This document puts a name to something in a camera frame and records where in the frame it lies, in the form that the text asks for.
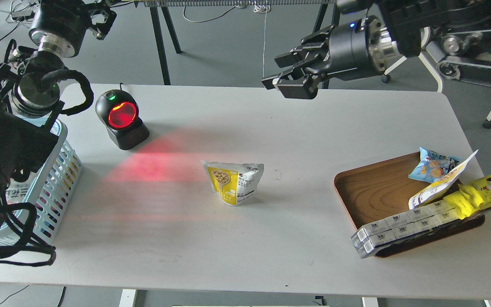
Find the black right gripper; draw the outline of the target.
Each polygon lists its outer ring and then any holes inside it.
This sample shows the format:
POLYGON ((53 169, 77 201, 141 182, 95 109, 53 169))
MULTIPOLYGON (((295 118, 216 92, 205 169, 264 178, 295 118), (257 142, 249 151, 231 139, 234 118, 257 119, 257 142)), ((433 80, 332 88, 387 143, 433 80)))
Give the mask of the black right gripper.
POLYGON ((343 81, 382 75, 389 60, 399 56, 384 22, 376 16, 339 26, 327 26, 305 37, 291 51, 275 56, 279 68, 291 68, 280 74, 265 76, 263 86, 277 89, 285 98, 314 99, 318 93, 318 76, 323 80, 343 81))

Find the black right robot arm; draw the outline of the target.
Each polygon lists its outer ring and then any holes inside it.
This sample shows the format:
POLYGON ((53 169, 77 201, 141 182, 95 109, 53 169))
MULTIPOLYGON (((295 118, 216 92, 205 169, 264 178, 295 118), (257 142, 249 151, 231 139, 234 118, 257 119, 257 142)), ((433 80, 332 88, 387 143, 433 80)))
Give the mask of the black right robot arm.
POLYGON ((422 29, 438 48, 436 70, 450 80, 491 87, 491 0, 338 0, 348 14, 376 4, 380 17, 330 25, 275 58, 284 68, 262 84, 286 98, 313 99, 321 82, 384 74, 394 56, 422 50, 422 29))

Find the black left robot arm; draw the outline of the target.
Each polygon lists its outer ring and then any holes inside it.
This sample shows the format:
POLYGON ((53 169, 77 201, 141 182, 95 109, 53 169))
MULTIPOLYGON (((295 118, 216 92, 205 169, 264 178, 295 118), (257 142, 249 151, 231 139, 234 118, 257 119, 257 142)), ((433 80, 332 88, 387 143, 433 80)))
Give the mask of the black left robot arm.
POLYGON ((29 30, 37 48, 19 55, 17 72, 8 63, 0 65, 0 264, 21 251, 49 256, 32 267, 56 259, 55 247, 33 233, 35 205, 8 204, 5 192, 11 180, 26 181, 48 159, 58 142, 50 132, 58 115, 74 115, 93 104, 86 76, 62 60, 79 53, 87 30, 105 39, 117 16, 111 9, 115 3, 41 0, 29 30))

